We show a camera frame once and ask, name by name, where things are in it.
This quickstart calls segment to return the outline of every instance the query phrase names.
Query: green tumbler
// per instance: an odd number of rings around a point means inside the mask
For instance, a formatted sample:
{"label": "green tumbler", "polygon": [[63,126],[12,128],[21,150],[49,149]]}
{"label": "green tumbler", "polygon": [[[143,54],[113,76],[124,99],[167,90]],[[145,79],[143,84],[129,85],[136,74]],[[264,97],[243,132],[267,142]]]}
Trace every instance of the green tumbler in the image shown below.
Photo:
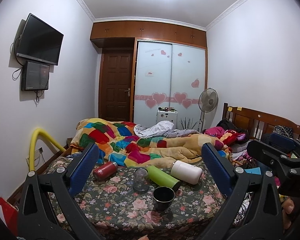
{"label": "green tumbler", "polygon": [[153,165],[147,165],[145,168],[148,171],[149,178],[161,187],[169,187],[176,192],[182,184],[182,181],[175,179]]}

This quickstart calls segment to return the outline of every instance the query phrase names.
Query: baseboard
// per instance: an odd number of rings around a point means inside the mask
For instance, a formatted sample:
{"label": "baseboard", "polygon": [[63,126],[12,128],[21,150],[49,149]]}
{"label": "baseboard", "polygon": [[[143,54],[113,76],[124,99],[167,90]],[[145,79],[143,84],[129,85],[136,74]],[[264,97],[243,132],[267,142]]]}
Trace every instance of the baseboard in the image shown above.
{"label": "baseboard", "polygon": [[[62,151],[58,151],[49,160],[47,160],[39,169],[37,169],[37,173],[38,174],[44,173],[46,169],[49,167],[49,165],[56,158],[60,156],[68,156],[71,154],[72,147],[65,146],[64,148],[66,149],[64,153]],[[12,195],[7,199],[7,202],[9,202],[11,205],[15,205],[15,203],[18,202],[21,197],[22,189],[23,189],[23,183],[12,193]]]}

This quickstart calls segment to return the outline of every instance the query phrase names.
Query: black cup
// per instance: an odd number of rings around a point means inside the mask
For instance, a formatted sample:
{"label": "black cup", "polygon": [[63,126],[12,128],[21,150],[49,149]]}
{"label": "black cup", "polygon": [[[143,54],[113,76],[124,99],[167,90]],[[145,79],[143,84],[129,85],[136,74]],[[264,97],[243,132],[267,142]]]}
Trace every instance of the black cup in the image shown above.
{"label": "black cup", "polygon": [[169,187],[158,187],[152,192],[153,206],[155,210],[164,211],[173,202],[174,191]]}

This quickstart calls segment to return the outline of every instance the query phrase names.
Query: blue gripper pad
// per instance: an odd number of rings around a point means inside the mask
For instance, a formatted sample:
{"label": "blue gripper pad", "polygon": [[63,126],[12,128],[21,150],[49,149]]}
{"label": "blue gripper pad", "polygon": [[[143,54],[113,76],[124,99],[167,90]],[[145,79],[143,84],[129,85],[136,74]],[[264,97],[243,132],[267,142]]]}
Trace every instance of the blue gripper pad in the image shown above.
{"label": "blue gripper pad", "polygon": [[293,139],[290,139],[277,133],[271,133],[269,140],[271,143],[282,147],[288,152],[291,152],[296,148]]}
{"label": "blue gripper pad", "polygon": [[69,193],[72,197],[80,193],[86,184],[92,169],[99,159],[99,147],[95,143],[89,143],[81,155],[82,157],[76,157],[80,158],[81,160],[70,175]]}
{"label": "blue gripper pad", "polygon": [[235,179],[232,164],[227,158],[221,157],[211,143],[205,143],[202,146],[201,157],[220,192],[229,197],[232,193]]}

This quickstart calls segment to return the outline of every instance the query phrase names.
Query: white thermos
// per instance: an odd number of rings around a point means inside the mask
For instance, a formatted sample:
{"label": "white thermos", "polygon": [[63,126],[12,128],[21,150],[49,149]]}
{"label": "white thermos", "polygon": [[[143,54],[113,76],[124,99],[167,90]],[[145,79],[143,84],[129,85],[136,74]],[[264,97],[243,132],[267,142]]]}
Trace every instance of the white thermos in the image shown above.
{"label": "white thermos", "polygon": [[198,183],[201,174],[202,169],[200,167],[196,167],[182,161],[176,161],[170,172],[171,176],[193,185]]}

